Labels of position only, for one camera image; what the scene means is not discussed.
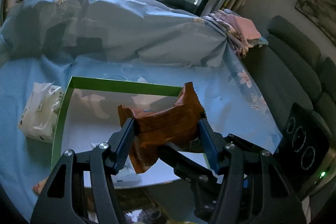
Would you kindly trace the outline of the orange-brown snack packet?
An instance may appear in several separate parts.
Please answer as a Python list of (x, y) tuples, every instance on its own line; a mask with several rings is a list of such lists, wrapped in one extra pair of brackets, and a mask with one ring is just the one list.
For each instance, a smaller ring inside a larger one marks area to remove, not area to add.
[(146, 172), (159, 156), (158, 147), (173, 143), (187, 148), (196, 138), (198, 121), (205, 110), (199, 102), (192, 82), (185, 83), (172, 107), (157, 113), (119, 105), (118, 116), (123, 126), (128, 118), (134, 118), (140, 133), (134, 138), (129, 157), (137, 174)]

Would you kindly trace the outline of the small white grey packet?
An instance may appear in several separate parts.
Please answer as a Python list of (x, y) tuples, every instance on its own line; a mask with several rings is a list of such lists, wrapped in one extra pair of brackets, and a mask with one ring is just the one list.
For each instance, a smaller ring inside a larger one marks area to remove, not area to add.
[(123, 169), (119, 170), (118, 174), (112, 175), (112, 182), (115, 187), (119, 188), (134, 187), (141, 182), (141, 176), (136, 174), (129, 156), (126, 158)]

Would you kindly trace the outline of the beige clear-window snack bag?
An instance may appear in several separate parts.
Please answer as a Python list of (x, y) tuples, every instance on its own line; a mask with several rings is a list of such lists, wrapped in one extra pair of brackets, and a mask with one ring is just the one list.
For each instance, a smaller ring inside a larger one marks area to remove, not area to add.
[(43, 180), (41, 180), (40, 182), (38, 182), (36, 185), (33, 186), (32, 190), (35, 194), (37, 194), (38, 196), (41, 194), (48, 178), (49, 177), (44, 178)]

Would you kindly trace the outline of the black sesame paste packet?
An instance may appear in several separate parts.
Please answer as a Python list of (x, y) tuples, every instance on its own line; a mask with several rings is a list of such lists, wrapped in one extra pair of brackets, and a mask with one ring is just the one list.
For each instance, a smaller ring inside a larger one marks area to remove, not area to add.
[(169, 223), (164, 209), (143, 188), (117, 189), (126, 223)]

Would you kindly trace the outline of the white tissue pack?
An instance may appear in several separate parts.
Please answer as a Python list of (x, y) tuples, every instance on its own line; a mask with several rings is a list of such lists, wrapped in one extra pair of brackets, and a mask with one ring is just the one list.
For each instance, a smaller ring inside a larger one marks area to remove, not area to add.
[(18, 122), (18, 129), (25, 137), (53, 143), (63, 96), (64, 91), (60, 86), (34, 83)]

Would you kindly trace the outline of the green cardboard box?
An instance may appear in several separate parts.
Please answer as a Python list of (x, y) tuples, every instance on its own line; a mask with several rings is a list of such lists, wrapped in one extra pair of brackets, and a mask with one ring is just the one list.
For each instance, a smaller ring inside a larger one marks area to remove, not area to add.
[[(91, 151), (120, 131), (117, 107), (121, 104), (158, 112), (173, 106), (181, 87), (129, 81), (71, 77), (65, 91), (52, 145), (51, 169), (65, 150)], [(138, 188), (180, 180), (173, 168), (158, 160), (148, 171), (138, 174)]]

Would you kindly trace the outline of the dark grey sofa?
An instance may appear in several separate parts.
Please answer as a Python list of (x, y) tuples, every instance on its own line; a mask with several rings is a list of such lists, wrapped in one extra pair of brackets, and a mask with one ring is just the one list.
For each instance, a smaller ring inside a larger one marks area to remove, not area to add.
[(335, 193), (335, 64), (282, 16), (270, 20), (267, 40), (267, 46), (252, 48), (243, 63), (278, 129), (282, 133), (297, 103), (311, 111), (331, 136), (330, 148), (310, 178), (283, 177), (299, 198), (325, 203)]

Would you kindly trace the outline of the folded pink floral cloth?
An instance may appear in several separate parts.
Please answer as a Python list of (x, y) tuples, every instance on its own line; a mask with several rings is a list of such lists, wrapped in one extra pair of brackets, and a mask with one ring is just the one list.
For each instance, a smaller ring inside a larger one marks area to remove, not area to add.
[(206, 16), (224, 32), (235, 54), (244, 58), (252, 48), (267, 46), (268, 40), (260, 34), (254, 22), (229, 9), (217, 10)]

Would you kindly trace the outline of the light blue floral bedsheet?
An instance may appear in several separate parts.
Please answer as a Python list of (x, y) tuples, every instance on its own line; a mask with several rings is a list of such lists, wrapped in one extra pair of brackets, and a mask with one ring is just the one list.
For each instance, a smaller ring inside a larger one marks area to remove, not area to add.
[(194, 85), (212, 128), (274, 152), (282, 138), (266, 102), (208, 18), (153, 0), (24, 0), (1, 27), (1, 184), (24, 219), (51, 146), (17, 125), (34, 83), (73, 76)]

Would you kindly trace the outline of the framed wall painting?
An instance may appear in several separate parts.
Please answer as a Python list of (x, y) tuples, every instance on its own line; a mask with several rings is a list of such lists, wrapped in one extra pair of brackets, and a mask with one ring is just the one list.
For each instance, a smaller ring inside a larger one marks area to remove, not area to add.
[(335, 0), (297, 0), (295, 9), (335, 43)]

